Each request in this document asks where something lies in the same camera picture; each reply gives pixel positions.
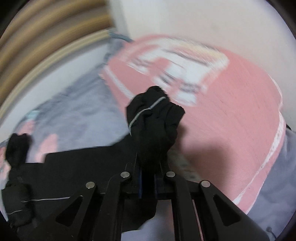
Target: gray fabric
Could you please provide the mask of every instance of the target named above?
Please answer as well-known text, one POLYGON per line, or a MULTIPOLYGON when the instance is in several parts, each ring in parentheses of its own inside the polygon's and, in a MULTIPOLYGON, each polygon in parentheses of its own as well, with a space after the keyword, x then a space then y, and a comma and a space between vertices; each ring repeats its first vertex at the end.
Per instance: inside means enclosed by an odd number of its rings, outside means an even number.
MULTIPOLYGON (((296 210, 296 133, 287 129, 283 147, 248 213, 263 230, 279 236, 296 210)), ((268 233, 270 240, 275 240, 268 233)))
POLYGON ((110 39, 109 51, 104 56, 104 64, 107 64, 109 59, 124 47, 125 41, 123 40, 123 38, 120 38, 119 36, 118 38, 110 39))
POLYGON ((126 42, 129 42, 129 43, 133 42, 133 40, 130 39, 129 37, 127 37, 125 35, 122 35, 122 34, 116 34, 116 33, 112 32, 112 31, 109 32, 109 36, 111 38, 114 38, 114 39, 123 39, 123 40, 125 40, 126 42))
POLYGON ((65 151, 110 145, 128 132, 123 113, 98 75, 100 69, 94 69, 36 109, 39 113, 32 133, 34 144, 27 162, 36 162, 40 144, 51 134, 58 136, 57 151, 65 151))

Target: pillow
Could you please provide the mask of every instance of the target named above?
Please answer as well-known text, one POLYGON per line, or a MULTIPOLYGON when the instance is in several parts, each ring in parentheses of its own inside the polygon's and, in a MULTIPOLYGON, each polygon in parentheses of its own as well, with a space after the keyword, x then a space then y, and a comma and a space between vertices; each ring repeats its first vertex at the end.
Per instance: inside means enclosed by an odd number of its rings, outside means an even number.
POLYGON ((286 128, 280 89, 264 70, 228 50, 153 35, 127 43, 101 75, 123 112, 135 95, 163 88, 186 111, 169 160, 248 213, 286 128))

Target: wooden headboard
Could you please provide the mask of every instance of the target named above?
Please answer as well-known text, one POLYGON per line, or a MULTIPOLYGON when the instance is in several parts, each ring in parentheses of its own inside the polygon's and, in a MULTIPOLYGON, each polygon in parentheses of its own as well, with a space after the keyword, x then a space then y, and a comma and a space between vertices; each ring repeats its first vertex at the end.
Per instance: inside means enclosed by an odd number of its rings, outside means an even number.
POLYGON ((104 0, 31 0, 0 38, 0 120, 44 69, 108 37, 104 0))

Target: black cloth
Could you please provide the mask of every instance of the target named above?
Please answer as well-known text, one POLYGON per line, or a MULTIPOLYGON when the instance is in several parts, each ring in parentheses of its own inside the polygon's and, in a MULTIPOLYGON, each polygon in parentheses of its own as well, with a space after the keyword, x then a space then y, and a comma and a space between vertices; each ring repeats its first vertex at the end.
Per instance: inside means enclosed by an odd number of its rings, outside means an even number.
MULTIPOLYGON (((64 201, 60 198, 70 197, 89 181, 97 184, 99 193, 105 193, 109 179, 125 171, 127 163, 135 162, 137 156, 142 169, 153 173, 155 165, 166 158, 175 142, 176 128, 184 110, 171 103, 157 86, 136 96, 127 107, 130 123, 137 113, 151 107, 161 97, 164 98, 151 110, 139 115, 131 127, 132 135, 128 134, 111 146, 50 153, 43 164, 25 163, 30 138, 13 134, 6 151, 12 169, 2 196, 8 213, 23 210, 14 213, 21 215, 8 215, 9 222, 18 228, 17 235, 25 239, 64 201)), ((126 201, 123 231, 137 229, 152 218, 156 204, 155 198, 126 201)))
POLYGON ((131 101, 126 108, 129 125, 142 110, 144 111, 132 124, 130 132, 142 168, 155 173, 159 161, 166 159, 168 150, 176 141, 177 127, 185 111, 181 106, 170 102, 169 97, 159 86, 150 87, 131 101), (148 109, 161 97, 164 99, 148 109))

